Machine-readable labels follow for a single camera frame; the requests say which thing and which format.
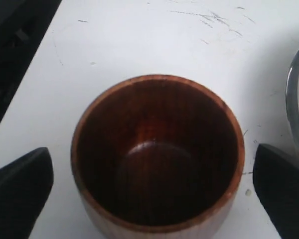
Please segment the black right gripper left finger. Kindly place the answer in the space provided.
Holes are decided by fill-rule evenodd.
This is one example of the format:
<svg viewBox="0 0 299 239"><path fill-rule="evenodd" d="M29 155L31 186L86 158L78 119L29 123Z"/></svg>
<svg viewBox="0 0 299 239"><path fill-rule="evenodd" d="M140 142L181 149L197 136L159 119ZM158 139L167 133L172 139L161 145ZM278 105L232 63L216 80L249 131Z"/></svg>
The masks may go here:
<svg viewBox="0 0 299 239"><path fill-rule="evenodd" d="M54 182L48 148L37 148L0 169L0 239L27 239Z"/></svg>

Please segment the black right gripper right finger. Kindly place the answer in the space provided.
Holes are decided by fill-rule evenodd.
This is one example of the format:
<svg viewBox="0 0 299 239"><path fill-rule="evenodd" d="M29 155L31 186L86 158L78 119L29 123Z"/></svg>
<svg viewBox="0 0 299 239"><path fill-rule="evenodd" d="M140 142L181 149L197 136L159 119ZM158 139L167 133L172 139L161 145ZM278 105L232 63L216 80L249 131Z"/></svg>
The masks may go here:
<svg viewBox="0 0 299 239"><path fill-rule="evenodd" d="M253 184L280 237L299 239L299 159L272 145L259 144Z"/></svg>

